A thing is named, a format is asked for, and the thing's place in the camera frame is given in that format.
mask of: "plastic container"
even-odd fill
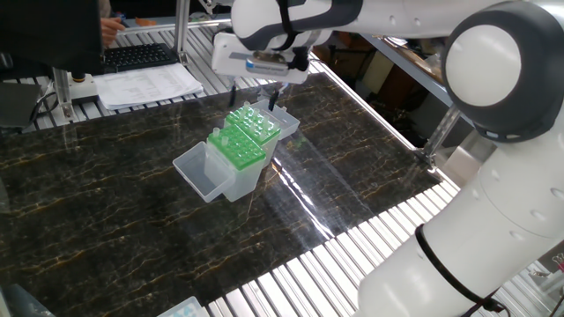
[[[270,117],[272,122],[278,122],[280,127],[280,137],[279,140],[285,139],[292,135],[295,131],[298,130],[300,126],[300,121],[294,117],[292,117],[289,113],[287,113],[285,107],[278,107],[274,106],[274,109],[270,111],[268,109],[268,100],[259,101],[256,104],[250,106],[254,109],[261,109],[264,111],[265,115]]]
[[[207,143],[199,143],[173,164],[207,203],[221,194],[234,202],[255,190],[278,140],[299,125],[284,108],[268,110],[268,100],[253,106],[246,102],[226,118],[223,129],[213,130]]]
[[[269,165],[280,137],[280,123],[264,110],[245,105],[232,112],[225,119],[225,127],[236,125],[263,149],[266,159],[263,167]]]
[[[234,170],[205,142],[175,159],[173,165],[206,203],[235,184]]]
[[[207,144],[213,156],[234,172],[233,186],[223,193],[227,200],[234,202],[255,190],[266,158],[260,146],[234,125],[214,129]]]
[[[200,306],[195,297],[191,297],[160,314],[159,317],[210,317],[210,315]]]

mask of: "document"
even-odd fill
[[[203,90],[202,84],[179,63],[96,76],[94,83],[100,100],[108,110],[172,99]]]

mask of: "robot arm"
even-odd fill
[[[234,34],[216,37],[214,69],[299,83],[303,48],[307,57],[331,30],[449,35],[449,96],[499,145],[439,215],[362,281],[355,317],[498,311],[486,299],[564,240],[564,3],[295,0],[285,11],[275,0],[236,0]]]
[[[308,53],[332,31],[405,38],[446,36],[465,18],[502,0],[237,0],[234,33],[216,36],[219,74],[289,83],[307,78]]]

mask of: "metal frame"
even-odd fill
[[[176,0],[176,25],[174,26],[174,51],[178,55],[182,65],[188,64],[188,52],[186,44],[186,32],[190,16],[190,0]]]
[[[394,48],[391,48],[390,45],[384,43],[382,39],[375,38],[370,34],[362,34],[362,37],[370,42],[370,44],[377,48],[382,54],[388,57],[395,65],[413,77],[413,79],[431,92],[438,100],[442,101],[447,107],[449,107],[449,111],[445,114],[436,131],[433,135],[431,135],[425,147],[423,149],[416,150],[417,155],[421,159],[424,159],[426,162],[434,166],[434,155],[437,150],[439,150],[450,131],[452,131],[455,127],[458,119],[462,117],[470,123],[471,126],[474,125],[473,122],[456,109],[456,105],[450,98],[444,85],[436,82],[417,65],[398,54]]]
[[[59,100],[59,107],[55,111],[62,111],[64,119],[68,122],[75,122],[77,115],[72,107],[71,89],[69,87],[69,77],[66,70],[53,69],[55,79],[55,92]]]

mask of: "marble surface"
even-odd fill
[[[0,284],[20,284],[58,317],[156,316],[190,296],[205,305],[437,183],[320,74],[279,102],[301,128],[256,191],[206,204],[172,161],[222,123],[228,101],[4,139]]]

